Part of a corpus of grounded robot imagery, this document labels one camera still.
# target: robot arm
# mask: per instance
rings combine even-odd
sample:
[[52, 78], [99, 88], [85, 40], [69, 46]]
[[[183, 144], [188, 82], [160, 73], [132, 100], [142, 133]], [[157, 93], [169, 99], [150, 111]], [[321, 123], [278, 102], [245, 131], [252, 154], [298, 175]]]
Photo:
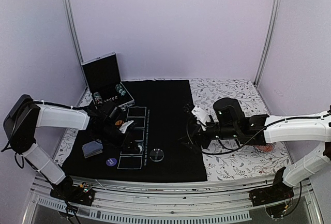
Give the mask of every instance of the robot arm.
[[13, 149], [42, 173], [67, 199], [72, 198], [72, 179], [38, 145], [34, 138], [37, 127], [62, 127], [88, 130], [89, 134], [103, 143], [117, 147], [130, 147], [139, 152], [135, 142], [127, 138], [127, 129], [132, 122], [115, 126], [121, 109], [113, 102], [99, 106], [74, 108], [56, 103], [33, 101], [29, 95], [22, 95], [4, 120], [8, 143], [2, 150]]
[[191, 110], [201, 127], [193, 138], [207, 148], [211, 140], [237, 139], [243, 145], [267, 145], [282, 141], [319, 141], [320, 144], [298, 162], [277, 171], [273, 185], [254, 189], [254, 206], [293, 197], [293, 187], [331, 164], [331, 114], [324, 111], [303, 116], [255, 115], [245, 117], [236, 99], [222, 98], [213, 105], [215, 123], [198, 106]]

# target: wire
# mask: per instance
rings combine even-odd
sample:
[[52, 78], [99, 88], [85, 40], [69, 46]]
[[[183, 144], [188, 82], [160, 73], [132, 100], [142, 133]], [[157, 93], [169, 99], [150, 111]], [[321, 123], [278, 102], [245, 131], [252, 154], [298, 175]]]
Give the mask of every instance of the wire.
[[215, 124], [213, 124], [212, 126], [207, 126], [206, 124], [202, 123], [201, 120], [198, 120], [198, 122], [199, 122], [202, 126], [204, 126], [205, 128], [213, 128], [213, 127], [216, 127], [217, 124], [218, 124], [218, 123], [215, 123]]
[[21, 158], [22, 158], [22, 164], [20, 165], [20, 163], [17, 161], [17, 157], [16, 157], [17, 154], [18, 153], [15, 153], [15, 155], [14, 155], [15, 162], [18, 165], [18, 167], [20, 167], [21, 169], [23, 169], [24, 168], [24, 158], [23, 158], [23, 156], [21, 156]]
[[295, 209], [299, 206], [299, 202], [300, 202], [300, 199], [301, 199], [301, 195], [302, 195], [302, 183], [300, 182], [300, 193], [299, 193], [298, 201], [296, 202], [295, 206], [292, 208], [292, 211], [289, 212], [289, 213], [286, 213], [286, 214], [284, 215], [284, 217], [285, 217], [285, 216], [289, 216], [290, 214], [292, 214], [292, 213], [295, 211]]
[[245, 145], [247, 145], [252, 139], [254, 139], [259, 133], [261, 133], [263, 130], [267, 129], [268, 127], [274, 125], [274, 124], [277, 124], [277, 123], [280, 123], [280, 122], [286, 122], [286, 121], [290, 121], [290, 120], [297, 120], [297, 119], [321, 119], [321, 118], [326, 118], [328, 116], [330, 116], [331, 113], [328, 113], [326, 115], [323, 115], [323, 116], [295, 116], [295, 117], [289, 117], [289, 118], [284, 118], [284, 119], [280, 119], [280, 120], [277, 120], [275, 122], [272, 122], [268, 125], [266, 125], [265, 127], [261, 128], [256, 134], [254, 134], [248, 141], [246, 141], [243, 145], [239, 146], [238, 148], [232, 150], [232, 151], [228, 151], [228, 152], [224, 152], [224, 153], [207, 153], [207, 152], [204, 152], [203, 150], [201, 150], [199, 147], [197, 147], [191, 137], [190, 137], [190, 134], [188, 132], [188, 125], [189, 125], [189, 121], [187, 122], [186, 124], [186, 134], [187, 134], [187, 137], [190, 141], [190, 143], [192, 144], [192, 146], [194, 148], [196, 148], [200, 153], [202, 154], [205, 154], [205, 155], [225, 155], [225, 154], [230, 154], [230, 153], [233, 153], [233, 152], [236, 152], [237, 150], [243, 148]]
[[74, 224], [73, 221], [70, 219], [69, 216], [67, 216], [67, 220], [68, 220], [71, 224]]
[[1, 152], [3, 153], [4, 151], [6, 150], [10, 150], [12, 149], [11, 147], [9, 147], [9, 144], [10, 144], [10, 139], [12, 138], [13, 134], [14, 134], [14, 131], [16, 129], [16, 125], [17, 125], [17, 122], [18, 122], [18, 119], [19, 119], [19, 116], [21, 115], [21, 113], [23, 112], [23, 110], [25, 109], [25, 107], [29, 106], [31, 103], [34, 103], [34, 104], [41, 104], [42, 102], [41, 101], [28, 101], [24, 104], [22, 104], [20, 106], [20, 108], [18, 109], [17, 111], [17, 114], [16, 114], [16, 118], [15, 118], [15, 122], [14, 122], [14, 125], [12, 127], [12, 130], [11, 130], [11, 134], [10, 134], [10, 137], [8, 139], [8, 142], [7, 144], [5, 145], [5, 147], [1, 150]]
[[68, 106], [68, 105], [64, 105], [64, 104], [60, 104], [60, 103], [53, 103], [53, 102], [41, 102], [38, 104], [45, 104], [45, 105], [50, 105], [50, 106], [56, 106], [56, 107], [61, 107], [61, 108], [65, 108], [65, 109], [73, 109], [73, 110], [83, 110], [86, 109], [86, 106], [84, 107], [72, 107], [72, 106]]
[[[16, 161], [16, 164], [21, 168], [23, 169], [24, 168], [24, 159], [22, 157], [22, 165], [20, 165], [17, 161], [17, 158], [16, 158], [16, 155], [17, 153], [15, 153], [15, 161]], [[56, 187], [54, 187], [54, 185], [52, 184], [52, 182], [43, 174], [43, 173], [40, 173], [41, 175], [43, 175], [43, 177], [46, 179], [46, 181], [52, 186], [52, 188], [55, 190], [55, 192], [64, 200], [64, 202], [66, 203], [67, 207], [73, 212], [73, 215], [75, 216], [78, 224], [81, 224], [81, 222], [79, 221], [79, 218], [75, 212], [75, 210], [73, 209], [73, 207], [70, 205], [70, 203], [66, 200], [66, 198], [56, 189]]]

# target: lavender wall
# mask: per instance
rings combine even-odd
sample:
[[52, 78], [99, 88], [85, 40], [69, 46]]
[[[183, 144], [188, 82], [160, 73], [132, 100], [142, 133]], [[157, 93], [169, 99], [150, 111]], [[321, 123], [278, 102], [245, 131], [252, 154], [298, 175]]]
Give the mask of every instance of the lavender wall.
[[[281, 0], [260, 92], [272, 114], [298, 115], [331, 104], [331, 0]], [[295, 161], [317, 146], [290, 142]], [[311, 177], [325, 223], [331, 222], [331, 169]]]
[[[62, 0], [0, 1], [0, 121], [22, 94], [77, 103], [84, 84], [70, 40]], [[62, 130], [41, 129], [38, 142], [52, 153]], [[0, 147], [7, 142], [0, 128]], [[19, 169], [13, 151], [0, 154], [0, 223], [22, 221], [35, 173]]]
[[273, 0], [71, 0], [83, 59], [119, 54], [122, 78], [253, 80]]

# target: black mat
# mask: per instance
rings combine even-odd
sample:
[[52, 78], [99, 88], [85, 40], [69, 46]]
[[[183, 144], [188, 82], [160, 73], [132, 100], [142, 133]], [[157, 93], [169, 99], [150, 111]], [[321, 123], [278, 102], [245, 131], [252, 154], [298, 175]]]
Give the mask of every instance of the black mat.
[[[141, 81], [124, 85], [136, 101], [135, 108], [130, 108], [126, 114], [137, 122], [134, 135], [145, 147], [143, 153], [121, 154], [119, 150], [104, 146], [102, 154], [85, 159], [82, 145], [92, 139], [80, 131], [63, 170], [74, 176], [120, 181], [206, 181], [202, 155], [194, 154], [177, 141], [186, 135], [187, 115], [183, 106], [193, 102], [189, 81]], [[154, 148], [164, 151], [161, 162], [150, 159], [149, 153]]]

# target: patterned surface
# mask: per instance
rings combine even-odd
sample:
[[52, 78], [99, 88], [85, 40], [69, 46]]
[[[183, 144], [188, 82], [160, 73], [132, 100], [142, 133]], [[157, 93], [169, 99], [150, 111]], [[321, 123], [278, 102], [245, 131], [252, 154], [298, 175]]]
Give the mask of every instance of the patterned surface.
[[[213, 103], [223, 97], [239, 100], [246, 116], [265, 114], [267, 110], [258, 92], [250, 81], [227, 79], [190, 79], [192, 97], [199, 105], [216, 119]], [[81, 106], [92, 100], [87, 92]], [[69, 156], [77, 131], [68, 129], [55, 156], [55, 162], [62, 165]], [[223, 141], [227, 148], [237, 148], [235, 141]], [[217, 142], [212, 142], [206, 152], [225, 152]], [[208, 181], [236, 180], [255, 176], [274, 174], [278, 169], [290, 163], [285, 146], [277, 143], [269, 147], [245, 146], [241, 150], [227, 155], [203, 155]]]

